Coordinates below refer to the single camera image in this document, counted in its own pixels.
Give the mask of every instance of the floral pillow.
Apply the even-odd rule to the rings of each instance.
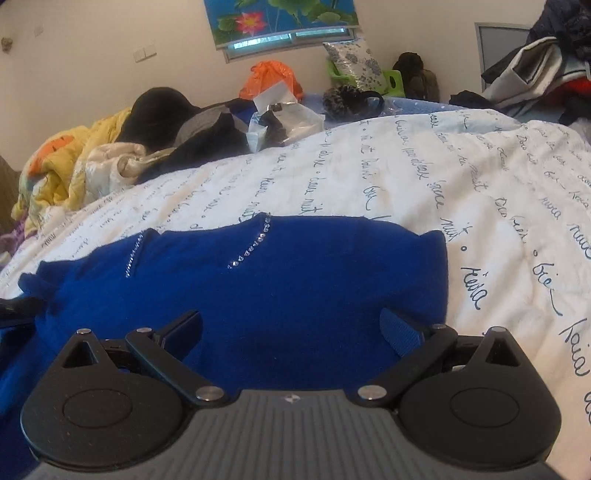
[[[379,93],[387,90],[386,78],[365,39],[325,42],[324,47],[339,73],[352,76],[357,88],[364,91],[375,90]]]

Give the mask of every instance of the blue sweater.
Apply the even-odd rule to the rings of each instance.
[[[447,252],[441,232],[260,214],[213,231],[147,230],[79,260],[42,262],[19,285],[48,302],[0,381],[0,449],[25,461],[24,442],[4,438],[17,435],[11,421],[78,328],[123,338],[198,310],[203,336],[184,363],[226,391],[353,389],[399,359],[381,333],[382,308],[444,323]]]

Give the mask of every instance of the dark clothing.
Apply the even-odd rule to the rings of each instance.
[[[572,95],[564,100],[566,110],[558,119],[562,125],[570,125],[578,118],[591,119],[591,98],[582,95]]]
[[[517,47],[515,50],[511,50],[507,55],[505,55],[481,75],[482,79],[487,85],[490,85],[501,76],[501,73],[507,69],[507,67],[511,64],[511,61],[515,58],[515,55],[517,55],[523,47],[525,47],[525,45]]]
[[[173,88],[152,88],[135,101],[115,141],[139,143],[149,154],[170,148],[182,125],[200,111]]]
[[[546,0],[528,42],[550,36],[558,38],[563,52],[591,60],[591,12],[579,0]]]
[[[481,95],[478,95],[477,93],[469,92],[468,90],[464,90],[463,92],[460,92],[457,95],[452,95],[452,97],[449,99],[449,104],[465,106],[466,108],[492,108],[493,110],[496,110],[495,106],[490,100],[484,98]]]
[[[246,135],[236,129],[233,116],[229,113],[222,113],[213,127],[191,137],[172,152],[165,161],[148,167],[139,176],[136,184],[145,183],[172,171],[200,167],[210,161],[244,155],[249,152]]]

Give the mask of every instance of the green basket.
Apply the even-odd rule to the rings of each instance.
[[[327,66],[329,70],[330,78],[332,79],[335,85],[353,85],[356,86],[357,83],[355,79],[351,75],[341,75],[331,60],[327,61]],[[387,95],[390,97],[401,97],[405,98],[404,94],[404,85],[402,85],[402,75],[398,70],[382,70],[384,76],[386,77],[386,82],[388,82],[388,87],[385,91],[378,91],[378,93],[382,95]]]

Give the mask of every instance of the white bedspread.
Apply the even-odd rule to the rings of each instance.
[[[442,229],[448,324],[465,335],[510,328],[561,408],[550,464],[589,480],[590,205],[591,153],[568,128],[494,111],[379,118],[162,176],[54,219],[0,274],[0,297],[16,296],[20,272],[40,260],[78,258],[147,227],[212,229],[266,211]]]

